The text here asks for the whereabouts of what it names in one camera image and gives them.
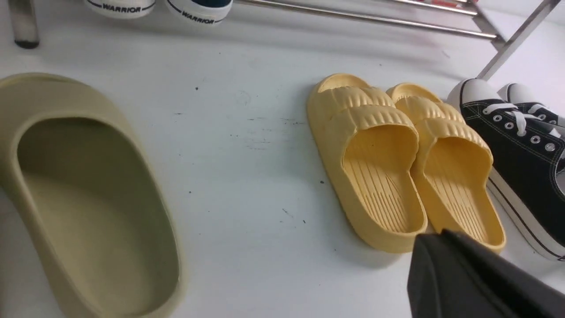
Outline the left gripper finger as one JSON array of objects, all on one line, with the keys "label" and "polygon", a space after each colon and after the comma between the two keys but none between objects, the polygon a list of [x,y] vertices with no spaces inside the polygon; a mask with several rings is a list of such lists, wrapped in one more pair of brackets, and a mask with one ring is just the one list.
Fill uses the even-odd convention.
[{"label": "left gripper finger", "polygon": [[473,240],[418,234],[407,282],[414,318],[562,318],[564,294]]}]

